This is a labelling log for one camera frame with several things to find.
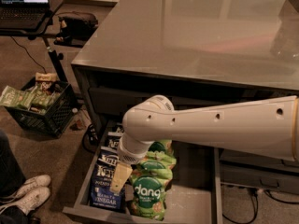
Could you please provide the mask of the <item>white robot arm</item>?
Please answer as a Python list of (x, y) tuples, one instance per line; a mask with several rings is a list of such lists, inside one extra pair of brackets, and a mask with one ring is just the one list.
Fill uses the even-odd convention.
[(176, 110), (163, 95), (155, 95), (123, 116), (119, 161), (110, 185), (121, 191), (150, 146), (172, 140), (225, 148), (265, 157), (297, 161), (299, 155), (298, 98)]

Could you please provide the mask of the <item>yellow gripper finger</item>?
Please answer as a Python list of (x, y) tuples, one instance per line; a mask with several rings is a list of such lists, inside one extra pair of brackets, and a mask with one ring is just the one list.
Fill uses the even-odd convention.
[(116, 165), (114, 176), (111, 181), (110, 190), (114, 193), (120, 193), (127, 179), (130, 177), (133, 169), (126, 163), (119, 162)]

